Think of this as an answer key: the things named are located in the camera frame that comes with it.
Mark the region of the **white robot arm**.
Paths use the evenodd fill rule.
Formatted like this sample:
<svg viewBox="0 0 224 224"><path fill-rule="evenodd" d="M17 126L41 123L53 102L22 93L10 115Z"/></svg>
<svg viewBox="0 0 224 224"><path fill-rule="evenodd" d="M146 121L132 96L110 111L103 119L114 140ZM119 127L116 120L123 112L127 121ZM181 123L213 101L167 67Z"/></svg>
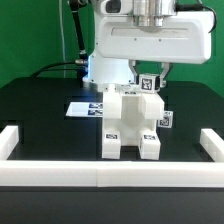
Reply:
<svg viewBox="0 0 224 224"><path fill-rule="evenodd" d="M202 64L211 56L216 12L201 2L178 0L68 0L86 67L84 84L99 91L110 84L143 85L157 91L175 63ZM94 13L94 50L84 47L78 11Z"/></svg>

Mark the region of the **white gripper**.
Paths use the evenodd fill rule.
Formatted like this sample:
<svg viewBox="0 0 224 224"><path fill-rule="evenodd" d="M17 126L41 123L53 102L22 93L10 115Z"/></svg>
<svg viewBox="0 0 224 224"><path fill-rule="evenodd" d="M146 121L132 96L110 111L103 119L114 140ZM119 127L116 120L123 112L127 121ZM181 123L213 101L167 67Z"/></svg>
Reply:
<svg viewBox="0 0 224 224"><path fill-rule="evenodd" d="M210 58L212 26L213 14L208 11L178 12L166 17L161 27L137 27L132 17L106 17L99 24L97 48L103 57L130 59L135 84L139 84L135 60L163 62L164 88L171 63L202 64Z"/></svg>

